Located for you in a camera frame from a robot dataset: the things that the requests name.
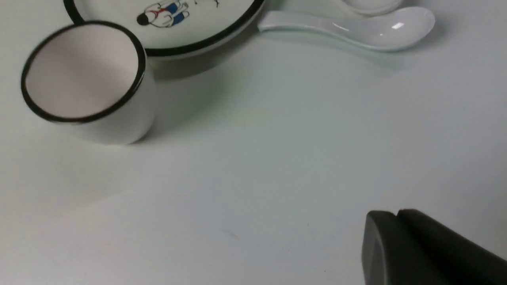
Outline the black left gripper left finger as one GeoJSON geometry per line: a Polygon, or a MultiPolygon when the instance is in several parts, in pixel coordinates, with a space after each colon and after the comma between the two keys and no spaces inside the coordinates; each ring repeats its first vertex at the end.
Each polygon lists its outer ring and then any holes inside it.
{"type": "Polygon", "coordinates": [[[366,285],[440,284],[440,274],[408,229],[387,211],[366,215],[361,262],[366,285]]]}

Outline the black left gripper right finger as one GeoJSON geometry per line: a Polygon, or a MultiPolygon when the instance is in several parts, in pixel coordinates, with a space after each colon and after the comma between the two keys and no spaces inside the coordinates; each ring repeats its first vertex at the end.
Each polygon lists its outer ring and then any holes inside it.
{"type": "Polygon", "coordinates": [[[453,285],[505,285],[507,262],[416,209],[397,217],[453,285]]]}

